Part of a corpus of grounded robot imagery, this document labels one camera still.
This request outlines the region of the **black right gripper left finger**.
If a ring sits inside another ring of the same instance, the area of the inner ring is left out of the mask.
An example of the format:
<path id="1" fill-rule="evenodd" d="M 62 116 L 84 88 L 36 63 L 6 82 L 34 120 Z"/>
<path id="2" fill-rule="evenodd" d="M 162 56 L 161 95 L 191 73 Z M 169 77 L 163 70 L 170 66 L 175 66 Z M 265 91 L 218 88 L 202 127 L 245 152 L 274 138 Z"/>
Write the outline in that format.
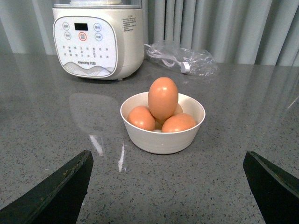
<path id="1" fill-rule="evenodd" d="M 93 168 L 84 150 L 26 194 L 0 211 L 2 224 L 74 224 Z"/>

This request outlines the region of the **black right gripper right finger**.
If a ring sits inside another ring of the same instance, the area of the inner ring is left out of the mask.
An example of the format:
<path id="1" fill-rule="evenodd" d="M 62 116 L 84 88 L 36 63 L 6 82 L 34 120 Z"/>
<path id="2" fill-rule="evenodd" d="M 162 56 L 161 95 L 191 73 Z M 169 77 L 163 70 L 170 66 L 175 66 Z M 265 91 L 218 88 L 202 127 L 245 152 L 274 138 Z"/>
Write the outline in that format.
<path id="1" fill-rule="evenodd" d="M 299 180 L 253 151 L 243 168 L 251 192 L 267 224 L 299 222 Z"/>

